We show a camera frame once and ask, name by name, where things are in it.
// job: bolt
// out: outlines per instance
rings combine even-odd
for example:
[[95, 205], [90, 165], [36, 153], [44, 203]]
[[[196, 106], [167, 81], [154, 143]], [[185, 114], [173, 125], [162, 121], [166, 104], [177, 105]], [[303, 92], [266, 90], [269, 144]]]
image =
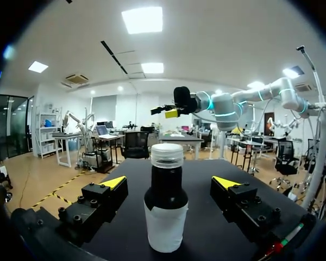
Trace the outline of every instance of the bolt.
[[81, 202], [83, 202], [85, 200], [85, 197], [84, 196], [78, 196], [77, 197], [77, 202], [78, 203], [81, 203]]
[[82, 222], [82, 219], [81, 219], [80, 215], [75, 215], [73, 219], [74, 219], [74, 223], [81, 223]]
[[242, 200], [240, 203], [241, 203], [245, 208], [247, 208], [247, 207], [248, 207], [248, 204], [249, 204], [249, 202], [248, 202], [247, 200]]
[[259, 215], [257, 217], [257, 220], [260, 221], [260, 222], [264, 222], [264, 221], [266, 221], [266, 217], [265, 216], [262, 216], [262, 215]]
[[97, 200], [91, 200], [90, 203], [91, 203], [92, 208], [96, 208], [98, 206], [98, 201]]
[[261, 198], [260, 198], [259, 196], [255, 196], [255, 202], [256, 202], [257, 204], [259, 204], [259, 203], [262, 202], [262, 200], [261, 200]]
[[273, 214], [275, 214], [275, 215], [279, 215], [280, 212], [281, 212], [281, 209], [280, 209], [280, 208], [274, 208], [274, 209], [272, 210], [272, 212], [273, 212]]

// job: air conditioner vent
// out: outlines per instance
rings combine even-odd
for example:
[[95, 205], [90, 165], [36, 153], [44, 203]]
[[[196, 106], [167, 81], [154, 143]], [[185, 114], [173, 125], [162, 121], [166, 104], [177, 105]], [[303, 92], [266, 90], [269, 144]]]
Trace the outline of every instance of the air conditioner vent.
[[87, 77], [85, 77], [84, 75], [82, 74], [72, 74], [68, 77], [65, 77], [65, 81], [67, 83], [71, 83], [71, 84], [86, 84], [88, 83], [89, 79]]
[[298, 92], [311, 91], [313, 89], [312, 86], [308, 83], [298, 83], [294, 86], [294, 88]]

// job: door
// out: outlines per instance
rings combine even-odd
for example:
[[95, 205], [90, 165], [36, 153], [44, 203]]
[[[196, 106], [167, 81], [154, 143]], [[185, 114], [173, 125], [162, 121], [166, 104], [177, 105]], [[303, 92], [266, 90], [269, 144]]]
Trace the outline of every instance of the door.
[[267, 123], [270, 117], [273, 119], [273, 121], [275, 120], [274, 113], [265, 113], [265, 129], [264, 129], [265, 136], [274, 136], [274, 132], [269, 129], [269, 125]]

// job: yellow black tape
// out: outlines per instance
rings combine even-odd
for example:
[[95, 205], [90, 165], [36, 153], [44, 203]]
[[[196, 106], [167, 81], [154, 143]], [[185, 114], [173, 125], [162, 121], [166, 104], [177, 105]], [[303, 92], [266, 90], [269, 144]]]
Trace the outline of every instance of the yellow black tape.
[[71, 201], [69, 201], [69, 200], [67, 200], [66, 198], [63, 198], [63, 197], [57, 195], [56, 193], [52, 193], [52, 195], [53, 195], [53, 196], [56, 196], [56, 197], [59, 198], [60, 200], [63, 200], [64, 202], [68, 203], [69, 205], [72, 204]]
[[70, 179], [68, 182], [64, 183], [62, 186], [59, 186], [57, 189], [53, 190], [52, 193], [55, 193], [56, 191], [60, 190], [62, 187], [64, 187], [65, 185], [68, 185], [70, 182], [72, 182], [74, 179], [78, 178], [79, 176], [82, 176], [83, 173], [73, 177], [72, 179]]
[[36, 203], [35, 205], [32, 206], [32, 208], [37, 207], [39, 204], [41, 204], [45, 199], [47, 199], [48, 197], [52, 196], [52, 193], [49, 193], [46, 197], [44, 197], [42, 200], [40, 200], [38, 203]]

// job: glass door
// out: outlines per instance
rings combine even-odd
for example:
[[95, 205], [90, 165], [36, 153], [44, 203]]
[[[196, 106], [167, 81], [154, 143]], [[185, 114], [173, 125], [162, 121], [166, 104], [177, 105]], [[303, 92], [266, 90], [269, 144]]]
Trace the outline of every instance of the glass door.
[[26, 137], [28, 99], [9, 97], [7, 114], [7, 151], [8, 157], [27, 153]]
[[7, 151], [7, 114], [9, 106], [9, 96], [0, 95], [0, 160], [8, 158]]

